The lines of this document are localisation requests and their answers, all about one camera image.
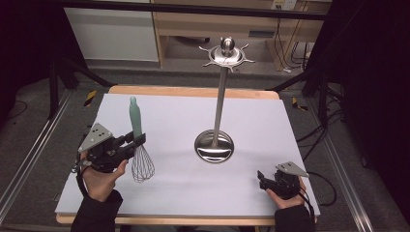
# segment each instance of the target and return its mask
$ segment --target wall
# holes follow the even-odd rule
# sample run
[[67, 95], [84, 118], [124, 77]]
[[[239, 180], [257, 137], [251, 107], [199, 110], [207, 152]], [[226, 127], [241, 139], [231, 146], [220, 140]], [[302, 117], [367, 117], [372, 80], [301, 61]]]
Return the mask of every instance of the wall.
[[85, 59], [158, 62], [151, 13], [69, 8], [65, 11]]

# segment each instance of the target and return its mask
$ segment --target whisk handle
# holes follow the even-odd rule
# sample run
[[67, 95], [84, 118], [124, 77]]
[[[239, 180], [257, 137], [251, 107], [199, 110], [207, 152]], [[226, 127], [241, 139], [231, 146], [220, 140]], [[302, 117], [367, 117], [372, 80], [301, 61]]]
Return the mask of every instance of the whisk handle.
[[132, 96], [130, 98], [130, 118], [132, 124], [133, 137], [137, 138], [142, 134], [141, 127], [141, 111], [136, 104], [136, 98]]

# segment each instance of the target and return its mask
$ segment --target metal stand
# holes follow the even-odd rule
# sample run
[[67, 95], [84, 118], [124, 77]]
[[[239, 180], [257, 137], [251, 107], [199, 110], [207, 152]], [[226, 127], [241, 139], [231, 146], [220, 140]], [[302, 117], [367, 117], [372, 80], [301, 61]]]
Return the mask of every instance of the metal stand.
[[195, 152], [205, 161], [210, 163], [219, 163], [228, 160], [234, 151], [232, 138], [220, 130], [220, 119], [222, 116], [223, 100], [225, 95], [226, 77], [228, 69], [241, 65], [244, 62], [253, 62], [245, 57], [243, 51], [248, 45], [238, 49], [232, 38], [221, 39], [220, 46], [215, 46], [207, 51], [210, 62], [208, 65], [218, 65], [220, 68], [220, 87], [218, 91], [217, 112], [215, 116], [215, 125], [213, 130], [205, 130], [200, 133], [194, 143]]

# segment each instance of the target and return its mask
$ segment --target round metal base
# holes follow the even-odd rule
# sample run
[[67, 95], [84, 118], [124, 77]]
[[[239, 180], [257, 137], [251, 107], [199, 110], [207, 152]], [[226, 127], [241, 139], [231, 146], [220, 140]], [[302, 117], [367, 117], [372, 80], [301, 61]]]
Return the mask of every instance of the round metal base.
[[205, 161], [219, 163], [228, 160], [234, 151], [232, 138], [220, 131], [218, 144], [213, 144], [214, 130], [205, 130], [195, 139], [195, 152]]

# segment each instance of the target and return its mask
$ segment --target hand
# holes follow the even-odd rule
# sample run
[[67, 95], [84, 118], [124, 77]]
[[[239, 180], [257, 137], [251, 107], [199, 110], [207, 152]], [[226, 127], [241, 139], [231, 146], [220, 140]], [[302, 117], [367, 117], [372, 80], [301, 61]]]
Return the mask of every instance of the hand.
[[[302, 181], [301, 177], [299, 177], [299, 182], [301, 183], [301, 194], [305, 194], [305, 191], [307, 188], [304, 182]], [[266, 189], [266, 192], [269, 194], [272, 200], [274, 200], [274, 202], [278, 205], [280, 209], [286, 209], [286, 208], [305, 204], [305, 200], [300, 195], [296, 195], [290, 199], [283, 200], [282, 198], [277, 196], [277, 194], [274, 191], [268, 188]]]
[[[87, 152], [83, 152], [80, 158], [86, 158]], [[82, 178], [88, 190], [88, 195], [98, 201], [104, 202], [115, 187], [115, 181], [126, 173], [128, 161], [123, 160], [117, 170], [112, 173], [102, 173], [93, 168], [81, 168]]]

